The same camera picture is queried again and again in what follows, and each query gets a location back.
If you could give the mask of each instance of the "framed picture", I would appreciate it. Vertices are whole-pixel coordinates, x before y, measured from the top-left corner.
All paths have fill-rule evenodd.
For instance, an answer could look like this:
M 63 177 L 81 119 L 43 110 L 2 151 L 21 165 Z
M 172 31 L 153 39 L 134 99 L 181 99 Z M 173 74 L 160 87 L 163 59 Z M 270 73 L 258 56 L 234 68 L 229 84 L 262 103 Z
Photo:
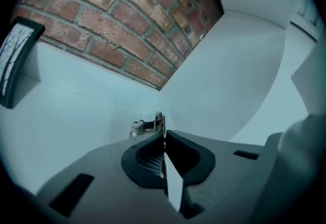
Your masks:
M 45 31 L 31 20 L 17 17 L 0 48 L 0 104 L 12 108 L 17 78 L 26 58 Z

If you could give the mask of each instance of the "red brick wall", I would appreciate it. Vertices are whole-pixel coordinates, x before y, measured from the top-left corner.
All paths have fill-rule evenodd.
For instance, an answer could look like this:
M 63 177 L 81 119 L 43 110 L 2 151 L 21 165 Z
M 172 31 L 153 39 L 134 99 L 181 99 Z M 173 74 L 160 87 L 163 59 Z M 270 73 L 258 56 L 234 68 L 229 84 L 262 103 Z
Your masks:
M 160 89 L 221 17 L 220 0 L 20 0 L 41 40 Z

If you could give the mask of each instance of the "picture frame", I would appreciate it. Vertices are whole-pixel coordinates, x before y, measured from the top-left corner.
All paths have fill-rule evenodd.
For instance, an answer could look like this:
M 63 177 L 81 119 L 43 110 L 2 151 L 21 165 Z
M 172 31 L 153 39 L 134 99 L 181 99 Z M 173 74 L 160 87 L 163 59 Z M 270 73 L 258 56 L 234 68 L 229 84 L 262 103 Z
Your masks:
M 25 60 L 45 31 L 45 27 L 26 18 L 16 17 L 0 48 L 0 104 L 13 107 L 17 79 Z

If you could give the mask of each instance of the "black slot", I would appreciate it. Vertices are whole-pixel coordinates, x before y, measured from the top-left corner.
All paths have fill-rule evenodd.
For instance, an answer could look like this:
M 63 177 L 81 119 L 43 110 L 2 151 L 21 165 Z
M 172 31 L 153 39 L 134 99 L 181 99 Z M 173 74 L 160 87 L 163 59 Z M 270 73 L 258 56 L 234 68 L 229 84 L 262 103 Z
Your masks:
M 243 157 L 243 158 L 247 158 L 247 159 L 250 159 L 250 160 L 257 160 L 259 154 L 258 153 L 250 153 L 250 152 L 246 152 L 246 151 L 240 151 L 240 150 L 237 150 L 234 155 L 237 155 L 237 156 L 240 156 L 240 157 Z
M 93 180 L 93 176 L 79 174 L 68 187 L 50 203 L 50 207 L 65 217 L 68 217 Z

